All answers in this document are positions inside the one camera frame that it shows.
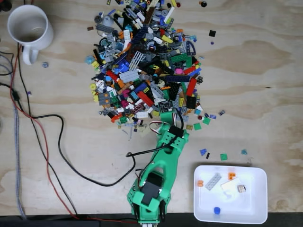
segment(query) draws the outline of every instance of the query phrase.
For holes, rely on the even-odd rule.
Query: plywood surface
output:
[[[13,7],[23,1],[14,1]],[[178,176],[168,212],[193,212],[193,172],[202,163],[226,163],[263,168],[268,176],[268,209],[303,211],[303,3],[299,0],[212,0],[206,8],[195,0],[180,0],[174,27],[197,35],[197,56],[204,82],[201,105],[209,114],[226,114],[190,131],[189,143],[179,159]],[[36,0],[54,28],[53,44],[40,52],[33,66],[22,65],[33,96],[35,115],[56,113],[65,119],[63,152],[83,174],[110,183],[132,165],[125,154],[153,148],[153,133],[143,139],[128,136],[98,115],[100,107],[89,90],[93,69],[84,63],[99,41],[93,18],[118,8],[105,0]],[[0,50],[16,52],[6,30],[8,13],[0,13]],[[217,31],[209,37],[209,30]],[[47,61],[49,68],[41,63]],[[7,77],[0,77],[8,82]],[[22,94],[19,76],[16,89]],[[0,215],[16,215],[13,111],[8,90],[0,87]],[[46,165],[30,120],[21,116],[20,149],[22,201],[27,214],[67,213],[46,178]],[[79,178],[61,159],[57,139],[60,122],[41,120],[50,148],[50,161],[79,213],[128,213],[126,194],[135,175],[111,188]],[[199,150],[207,148],[208,160]],[[246,149],[247,156],[241,155]],[[150,156],[137,158],[144,167]]]

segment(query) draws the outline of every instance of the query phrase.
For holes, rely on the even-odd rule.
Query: white coffee mug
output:
[[[46,14],[37,6],[23,5],[9,16],[10,36],[24,46],[23,61],[34,64],[39,50],[48,47],[53,40],[53,28]]]

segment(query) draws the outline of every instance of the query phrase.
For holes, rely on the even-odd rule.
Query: red wire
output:
[[[77,216],[75,216],[71,210],[68,208],[68,206],[65,204],[65,202],[63,201],[63,199],[60,197],[59,193],[57,192],[57,189],[55,188],[50,173],[49,173],[49,167],[48,167],[48,163],[49,163],[49,151],[48,151],[48,145],[47,145],[47,139],[46,139],[46,134],[45,131],[43,129],[43,126],[41,125],[41,123],[39,121],[37,121],[35,118],[33,118],[32,116],[28,115],[26,112],[22,111],[17,105],[16,102],[12,96],[12,88],[13,88],[13,82],[14,82],[14,78],[15,78],[15,74],[16,74],[16,67],[17,67],[17,60],[18,60],[18,56],[21,50],[21,46],[18,49],[18,53],[16,56],[16,60],[15,60],[15,66],[14,66],[14,70],[13,70],[13,75],[11,78],[11,82],[10,82],[10,91],[9,91],[9,95],[10,95],[10,99],[12,100],[13,104],[15,105],[15,107],[26,117],[32,119],[34,122],[36,122],[39,127],[41,128],[44,140],[45,140],[45,147],[46,147],[46,172],[47,172],[47,178],[49,180],[49,182],[51,183],[53,190],[55,191],[58,199],[61,201],[61,203],[64,205],[64,207],[66,208],[66,210],[69,212],[69,214],[77,220],[80,220],[80,218],[78,218]],[[132,221],[120,221],[120,220],[110,220],[110,219],[99,219],[99,218],[87,218],[87,220],[99,220],[99,221],[110,221],[110,222],[120,222],[120,223],[128,223],[128,224],[138,224],[137,222],[132,222]]]

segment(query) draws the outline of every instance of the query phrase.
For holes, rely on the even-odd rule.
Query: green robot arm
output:
[[[165,122],[172,123],[172,120],[168,118]],[[188,142],[189,134],[186,130],[172,125],[162,125],[159,133],[161,135],[158,135],[157,148],[168,144],[176,135],[178,137],[170,146],[154,152],[151,161],[141,172],[140,178],[135,180],[127,195],[132,213],[142,225],[157,225],[160,220],[164,220],[170,191],[177,175],[178,158]]]

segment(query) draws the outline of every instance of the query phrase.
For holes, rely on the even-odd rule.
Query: mug handle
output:
[[[26,65],[32,65],[37,60],[39,51],[32,50],[30,46],[25,45],[23,49],[23,61]]]

